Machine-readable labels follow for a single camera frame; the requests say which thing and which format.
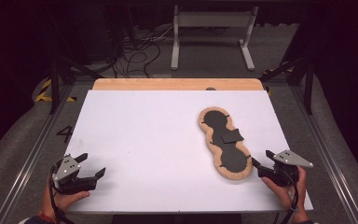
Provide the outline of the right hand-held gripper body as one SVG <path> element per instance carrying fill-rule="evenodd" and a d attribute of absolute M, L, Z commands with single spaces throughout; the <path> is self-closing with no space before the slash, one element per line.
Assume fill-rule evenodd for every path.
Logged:
<path fill-rule="evenodd" d="M 298 166 L 313 167 L 312 162 L 305 160 L 289 149 L 275 154 L 273 161 L 272 168 L 261 165 L 260 170 L 258 170 L 258 176 L 269 178 L 279 187 L 293 186 L 298 181 Z"/>

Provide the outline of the wooden table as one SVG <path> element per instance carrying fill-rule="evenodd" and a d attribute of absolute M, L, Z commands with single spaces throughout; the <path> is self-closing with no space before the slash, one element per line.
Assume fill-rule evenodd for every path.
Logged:
<path fill-rule="evenodd" d="M 93 89 L 98 91 L 262 91 L 257 78 L 99 78 Z"/>

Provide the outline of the person's left hand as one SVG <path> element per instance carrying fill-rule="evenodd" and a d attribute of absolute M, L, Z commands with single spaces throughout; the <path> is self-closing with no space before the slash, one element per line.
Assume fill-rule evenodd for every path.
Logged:
<path fill-rule="evenodd" d="M 43 201 L 40 211 L 49 217 L 56 218 L 54 208 L 51 202 L 51 197 L 53 197 L 56 206 L 60 208 L 63 212 L 66 212 L 72 204 L 85 198 L 88 198 L 89 196 L 90 193 L 88 191 L 80 191 L 72 195 L 61 195 L 60 193 L 54 194 L 49 191 L 49 185 L 46 185 L 43 193 Z"/>

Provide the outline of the yellow black floor tape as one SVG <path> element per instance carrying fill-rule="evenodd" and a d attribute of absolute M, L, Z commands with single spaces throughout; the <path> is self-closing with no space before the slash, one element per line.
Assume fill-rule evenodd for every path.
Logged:
<path fill-rule="evenodd" d="M 47 90 L 49 88 L 49 86 L 51 85 L 52 81 L 50 78 L 48 78 L 45 83 L 43 84 L 40 92 L 37 94 L 35 101 L 36 102 L 51 102 L 52 101 L 52 97 L 51 96 L 46 96 Z"/>

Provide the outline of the white table board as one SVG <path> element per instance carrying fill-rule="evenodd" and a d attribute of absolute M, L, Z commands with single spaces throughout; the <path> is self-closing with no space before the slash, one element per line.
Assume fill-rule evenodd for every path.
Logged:
<path fill-rule="evenodd" d="M 89 91 L 67 153 L 87 153 L 80 173 L 104 170 L 73 213 L 240 213 L 281 206 L 256 174 L 228 180 L 214 168 L 200 112 L 224 108 L 259 162 L 288 148 L 265 91 Z"/>

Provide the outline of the black metal stand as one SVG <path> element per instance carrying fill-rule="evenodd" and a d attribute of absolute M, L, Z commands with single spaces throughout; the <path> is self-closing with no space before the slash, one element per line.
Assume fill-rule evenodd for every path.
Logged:
<path fill-rule="evenodd" d="M 314 75 L 314 66 L 311 59 L 309 58 L 298 58 L 291 62 L 283 63 L 278 68 L 267 72 L 265 75 L 259 78 L 261 82 L 265 82 L 281 73 L 285 72 L 288 69 L 292 69 L 292 73 L 289 78 L 286 79 L 286 82 L 290 86 L 298 86 L 302 79 L 305 79 L 305 90 L 303 103 L 307 112 L 311 115 L 311 96 L 312 96 L 312 86 L 313 86 L 313 75 Z"/>
<path fill-rule="evenodd" d="M 75 84 L 76 78 L 74 73 L 71 71 L 71 67 L 77 69 L 81 74 L 93 77 L 94 79 L 103 78 L 103 76 L 68 57 L 56 56 L 51 62 L 49 75 L 52 91 L 51 114 L 55 113 L 62 101 L 60 94 L 60 81 L 62 81 L 64 85 Z"/>

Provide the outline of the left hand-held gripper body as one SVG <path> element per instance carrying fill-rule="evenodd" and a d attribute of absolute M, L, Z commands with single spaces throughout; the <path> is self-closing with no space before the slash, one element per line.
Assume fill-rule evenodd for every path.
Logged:
<path fill-rule="evenodd" d="M 80 163 L 70 154 L 62 157 L 53 167 L 52 183 L 60 194 L 72 195 L 80 191 L 89 191 L 96 188 L 97 179 L 94 176 L 78 177 Z"/>

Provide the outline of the person's right hand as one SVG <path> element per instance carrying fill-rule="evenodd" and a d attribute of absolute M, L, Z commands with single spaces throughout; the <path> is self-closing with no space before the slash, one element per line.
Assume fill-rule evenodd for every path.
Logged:
<path fill-rule="evenodd" d="M 298 166 L 297 169 L 299 175 L 299 179 L 296 182 L 296 188 L 298 191 L 297 205 L 299 211 L 304 212 L 305 211 L 304 203 L 306 198 L 306 171 L 300 166 Z M 291 206 L 292 200 L 291 197 L 289 196 L 289 192 L 294 190 L 292 187 L 290 188 L 279 187 L 267 177 L 262 177 L 261 180 L 270 190 L 272 190 L 276 194 L 283 208 L 288 209 Z"/>

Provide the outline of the grey metal stand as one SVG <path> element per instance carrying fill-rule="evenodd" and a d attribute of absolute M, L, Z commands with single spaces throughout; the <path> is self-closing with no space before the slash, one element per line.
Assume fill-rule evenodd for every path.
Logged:
<path fill-rule="evenodd" d="M 245 28 L 246 33 L 243 39 L 239 40 L 243 59 L 249 71 L 255 70 L 255 64 L 248 49 L 250 37 L 255 26 L 258 7 L 247 11 L 181 11 L 179 6 L 174 7 L 173 13 L 173 45 L 171 69 L 179 68 L 180 55 L 180 27 L 235 27 Z"/>

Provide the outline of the aluminium floor rail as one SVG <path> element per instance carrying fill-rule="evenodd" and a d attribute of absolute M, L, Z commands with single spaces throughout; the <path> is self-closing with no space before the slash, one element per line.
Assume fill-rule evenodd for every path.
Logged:
<path fill-rule="evenodd" d="M 291 87 L 290 90 L 310 127 L 314 139 L 316 140 L 318 153 L 321 156 L 324 167 L 326 168 L 334 189 L 337 192 L 337 196 L 341 200 L 351 224 L 358 224 L 358 205 L 354 200 L 344 174 L 330 153 L 316 120 L 308 113 L 308 110 L 304 106 L 304 99 L 300 89 L 298 87 Z"/>
<path fill-rule="evenodd" d="M 63 86 L 62 93 L 59 96 L 59 102 L 56 109 L 47 116 L 47 119 L 43 125 L 42 130 L 37 136 L 35 143 L 28 154 L 28 157 L 24 164 L 22 165 L 20 172 L 17 174 L 16 179 L 7 194 L 1 208 L 0 208 L 0 224 L 7 224 L 8 218 L 11 216 L 18 200 L 20 199 L 28 180 L 30 179 L 32 172 L 39 160 L 39 157 L 42 153 L 42 149 L 44 148 L 50 130 L 59 116 L 63 105 L 65 104 L 67 97 L 72 91 L 72 86 Z"/>

